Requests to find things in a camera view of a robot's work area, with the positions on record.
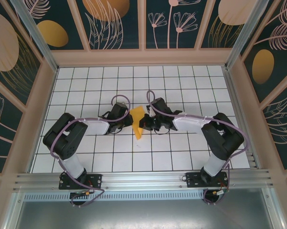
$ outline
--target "yellow circle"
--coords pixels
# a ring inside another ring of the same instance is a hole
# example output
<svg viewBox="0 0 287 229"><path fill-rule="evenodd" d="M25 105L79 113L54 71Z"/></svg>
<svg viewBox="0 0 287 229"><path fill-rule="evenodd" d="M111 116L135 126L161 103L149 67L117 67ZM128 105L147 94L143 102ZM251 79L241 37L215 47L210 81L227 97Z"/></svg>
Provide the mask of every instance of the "yellow circle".
<svg viewBox="0 0 287 229"><path fill-rule="evenodd" d="M0 14L0 71L9 71L17 63L19 44L17 33L8 20Z"/></svg>
<svg viewBox="0 0 287 229"><path fill-rule="evenodd" d="M221 0L219 18L226 25L243 25L255 3L256 0Z"/></svg>
<svg viewBox="0 0 287 229"><path fill-rule="evenodd" d="M269 50L260 50L253 62L253 78L256 83L263 84L271 76L274 68L274 57Z"/></svg>
<svg viewBox="0 0 287 229"><path fill-rule="evenodd" d="M114 21L107 2L110 4L112 10L116 9L121 18L124 17L129 10L129 0L83 0L86 10L94 18L101 21Z"/></svg>
<svg viewBox="0 0 287 229"><path fill-rule="evenodd" d="M45 20L39 22L37 27L47 44L63 47L68 43L68 34L60 24Z"/></svg>

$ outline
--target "yellow sponge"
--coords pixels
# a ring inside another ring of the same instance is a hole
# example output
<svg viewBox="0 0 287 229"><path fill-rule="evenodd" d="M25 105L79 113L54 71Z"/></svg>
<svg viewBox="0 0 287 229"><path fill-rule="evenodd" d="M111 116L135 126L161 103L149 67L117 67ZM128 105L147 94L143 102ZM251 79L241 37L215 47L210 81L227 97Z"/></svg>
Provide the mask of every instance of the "yellow sponge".
<svg viewBox="0 0 287 229"><path fill-rule="evenodd" d="M139 127L139 121L144 117L144 109L142 106L136 107L129 112L133 117L133 130L135 132L136 139L139 140L142 135L143 129Z"/></svg>

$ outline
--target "mounting plate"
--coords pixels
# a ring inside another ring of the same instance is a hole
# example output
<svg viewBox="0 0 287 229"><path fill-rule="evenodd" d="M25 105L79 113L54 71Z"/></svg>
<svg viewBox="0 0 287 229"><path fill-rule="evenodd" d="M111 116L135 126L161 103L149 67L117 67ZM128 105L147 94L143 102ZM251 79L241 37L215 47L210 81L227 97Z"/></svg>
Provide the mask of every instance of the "mounting plate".
<svg viewBox="0 0 287 229"><path fill-rule="evenodd" d="M86 182L84 183L87 186L101 188L102 184L102 174L87 174ZM86 189L83 186L75 183L67 174L61 174L59 181L59 190L74 190L74 189Z"/></svg>
<svg viewBox="0 0 287 229"><path fill-rule="evenodd" d="M216 175L210 184L206 184L202 179L201 179L201 173L200 172L193 172L193 173L186 173L186 182L187 182L187 187L221 187L220 181L224 185L228 185L228 179L227 179L227 174L226 172L220 172L218 175Z"/></svg>

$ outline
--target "wall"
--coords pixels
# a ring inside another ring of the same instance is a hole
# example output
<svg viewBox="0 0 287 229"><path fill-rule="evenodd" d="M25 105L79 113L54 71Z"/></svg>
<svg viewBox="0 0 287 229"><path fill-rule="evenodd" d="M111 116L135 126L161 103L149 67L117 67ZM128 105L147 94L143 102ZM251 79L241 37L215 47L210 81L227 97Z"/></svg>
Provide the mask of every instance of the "wall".
<svg viewBox="0 0 287 229"><path fill-rule="evenodd" d="M30 160L54 73L0 0L0 220L11 195L9 184Z"/></svg>
<svg viewBox="0 0 287 229"><path fill-rule="evenodd" d="M287 216L287 0L275 0L232 67L262 168Z"/></svg>
<svg viewBox="0 0 287 229"><path fill-rule="evenodd" d="M24 3L60 66L88 66L223 64L256 0Z"/></svg>

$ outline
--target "white grid floor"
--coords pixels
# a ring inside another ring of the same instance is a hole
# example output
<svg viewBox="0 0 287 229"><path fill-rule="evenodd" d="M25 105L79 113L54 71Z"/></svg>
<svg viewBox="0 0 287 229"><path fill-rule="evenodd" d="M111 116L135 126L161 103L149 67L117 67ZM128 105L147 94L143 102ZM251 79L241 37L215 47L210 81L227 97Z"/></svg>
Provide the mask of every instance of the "white grid floor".
<svg viewBox="0 0 287 229"><path fill-rule="evenodd" d="M203 116L223 112L237 126L220 66L60 68L31 172L62 172L42 137L64 112L97 117L111 110L116 94L127 96L132 107L146 106L148 89L172 111ZM88 172L137 172L201 169L210 152L204 137L195 133L144 131L137 140L127 127L116 135L85 136L77 155ZM249 168L246 154L234 157L231 167Z"/></svg>

